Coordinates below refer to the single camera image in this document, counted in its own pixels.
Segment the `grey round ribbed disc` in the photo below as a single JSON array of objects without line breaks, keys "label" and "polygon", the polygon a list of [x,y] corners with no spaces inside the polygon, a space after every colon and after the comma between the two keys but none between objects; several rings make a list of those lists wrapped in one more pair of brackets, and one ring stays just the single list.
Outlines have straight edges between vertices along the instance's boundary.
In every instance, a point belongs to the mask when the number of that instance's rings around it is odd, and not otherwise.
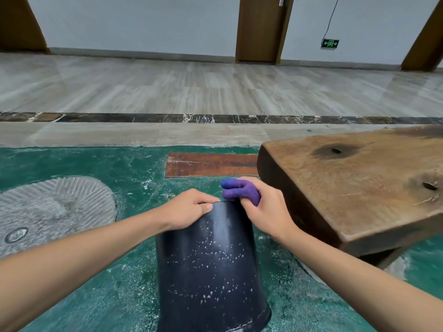
[{"label": "grey round ribbed disc", "polygon": [[[114,223],[112,190],[90,177],[64,177],[22,185],[0,193],[0,259],[85,230]],[[26,237],[6,244],[14,228]]]}]

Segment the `thick brown wooden bench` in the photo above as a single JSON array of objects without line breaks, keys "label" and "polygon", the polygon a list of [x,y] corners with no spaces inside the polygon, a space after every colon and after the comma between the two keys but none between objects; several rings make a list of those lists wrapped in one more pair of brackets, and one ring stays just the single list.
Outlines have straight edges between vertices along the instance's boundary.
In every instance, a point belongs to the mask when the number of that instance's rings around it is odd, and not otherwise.
[{"label": "thick brown wooden bench", "polygon": [[300,229],[379,268],[443,234],[443,125],[270,141],[257,171]]}]

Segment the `person's right forearm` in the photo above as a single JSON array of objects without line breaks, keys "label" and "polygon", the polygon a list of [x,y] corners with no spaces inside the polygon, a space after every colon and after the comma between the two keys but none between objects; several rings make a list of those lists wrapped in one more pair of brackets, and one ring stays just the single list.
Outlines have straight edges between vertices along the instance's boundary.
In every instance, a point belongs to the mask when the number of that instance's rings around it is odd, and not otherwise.
[{"label": "person's right forearm", "polygon": [[443,301],[298,229],[274,237],[378,332],[443,332]]}]

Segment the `person's right hand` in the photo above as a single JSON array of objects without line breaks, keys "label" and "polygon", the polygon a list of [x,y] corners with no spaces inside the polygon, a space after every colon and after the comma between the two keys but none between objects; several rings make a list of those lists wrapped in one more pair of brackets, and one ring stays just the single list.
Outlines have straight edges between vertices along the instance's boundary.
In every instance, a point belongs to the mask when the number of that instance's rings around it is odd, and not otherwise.
[{"label": "person's right hand", "polygon": [[248,180],[254,184],[261,195],[260,203],[257,206],[259,216],[257,219],[250,220],[259,230],[282,243],[290,230],[297,229],[288,212],[282,192],[256,177],[240,177],[240,179]]}]

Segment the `black speckled bucket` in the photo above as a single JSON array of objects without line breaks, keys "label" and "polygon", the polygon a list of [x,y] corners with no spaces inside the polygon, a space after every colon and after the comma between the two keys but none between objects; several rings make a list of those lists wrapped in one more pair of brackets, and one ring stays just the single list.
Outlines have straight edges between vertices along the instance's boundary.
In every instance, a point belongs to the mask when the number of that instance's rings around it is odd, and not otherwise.
[{"label": "black speckled bucket", "polygon": [[157,332],[261,332],[272,311],[252,222],[221,201],[189,227],[156,237]]}]

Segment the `person's left forearm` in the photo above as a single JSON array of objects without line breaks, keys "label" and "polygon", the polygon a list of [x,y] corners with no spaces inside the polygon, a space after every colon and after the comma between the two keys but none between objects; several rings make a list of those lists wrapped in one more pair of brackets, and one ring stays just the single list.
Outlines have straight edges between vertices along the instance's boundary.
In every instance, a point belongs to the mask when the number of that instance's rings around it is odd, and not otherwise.
[{"label": "person's left forearm", "polygon": [[170,228],[156,209],[0,259],[0,332],[17,332],[137,245]]}]

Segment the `brown wooden door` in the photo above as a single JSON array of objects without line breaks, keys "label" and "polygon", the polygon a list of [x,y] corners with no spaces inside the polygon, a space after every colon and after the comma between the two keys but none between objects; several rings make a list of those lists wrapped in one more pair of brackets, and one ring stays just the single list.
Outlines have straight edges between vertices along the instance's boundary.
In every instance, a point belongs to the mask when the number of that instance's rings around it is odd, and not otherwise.
[{"label": "brown wooden door", "polygon": [[0,0],[0,52],[50,52],[28,0]]},{"label": "brown wooden door", "polygon": [[434,72],[443,60],[443,0],[439,0],[403,60],[400,70]]},{"label": "brown wooden door", "polygon": [[240,0],[235,62],[278,65],[294,0]]}]

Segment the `round metal cap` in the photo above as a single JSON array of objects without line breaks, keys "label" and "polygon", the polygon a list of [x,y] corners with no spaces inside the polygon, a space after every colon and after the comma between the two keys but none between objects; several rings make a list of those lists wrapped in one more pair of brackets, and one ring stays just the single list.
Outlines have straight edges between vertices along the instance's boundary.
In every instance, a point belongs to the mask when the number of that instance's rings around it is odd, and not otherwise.
[{"label": "round metal cap", "polygon": [[23,240],[28,234],[28,227],[18,227],[11,230],[4,238],[6,244],[13,244]]}]

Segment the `reddish wooden plank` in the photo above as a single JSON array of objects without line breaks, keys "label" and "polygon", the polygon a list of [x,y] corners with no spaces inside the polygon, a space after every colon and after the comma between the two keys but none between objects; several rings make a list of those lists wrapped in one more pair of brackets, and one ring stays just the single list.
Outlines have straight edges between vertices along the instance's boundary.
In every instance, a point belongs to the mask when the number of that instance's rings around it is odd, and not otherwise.
[{"label": "reddish wooden plank", "polygon": [[258,176],[257,154],[169,153],[166,178]]}]

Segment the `green floor mat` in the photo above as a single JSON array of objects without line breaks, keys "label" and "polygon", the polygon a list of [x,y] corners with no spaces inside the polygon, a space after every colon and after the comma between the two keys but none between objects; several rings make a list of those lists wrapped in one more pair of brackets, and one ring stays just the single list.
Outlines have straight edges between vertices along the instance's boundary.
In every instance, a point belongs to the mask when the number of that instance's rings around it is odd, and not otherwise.
[{"label": "green floor mat", "polygon": [[[55,178],[90,177],[113,192],[116,221],[195,188],[221,197],[218,177],[166,178],[169,153],[257,154],[256,147],[0,148],[0,193]],[[272,318],[263,332],[375,332],[269,235],[254,229]],[[147,240],[20,332],[156,332],[155,240]]]}]

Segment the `person's left hand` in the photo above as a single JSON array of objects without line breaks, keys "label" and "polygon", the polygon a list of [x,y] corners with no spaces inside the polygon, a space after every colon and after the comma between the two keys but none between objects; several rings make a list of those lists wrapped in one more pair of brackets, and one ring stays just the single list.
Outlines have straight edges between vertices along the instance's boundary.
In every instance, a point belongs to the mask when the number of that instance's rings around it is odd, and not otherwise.
[{"label": "person's left hand", "polygon": [[214,204],[220,201],[219,198],[197,189],[189,189],[159,206],[156,214],[158,214],[164,231],[180,230],[189,227],[201,218],[198,216],[198,203],[211,202]]}]

